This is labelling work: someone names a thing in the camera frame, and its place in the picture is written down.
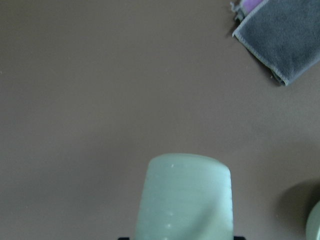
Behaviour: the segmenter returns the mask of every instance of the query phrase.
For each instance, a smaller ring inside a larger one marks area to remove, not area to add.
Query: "mint green cup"
[[[231,175],[219,161],[171,153],[151,160],[135,240],[233,240]]]
[[[305,232],[306,240],[320,240],[320,202],[310,212]]]

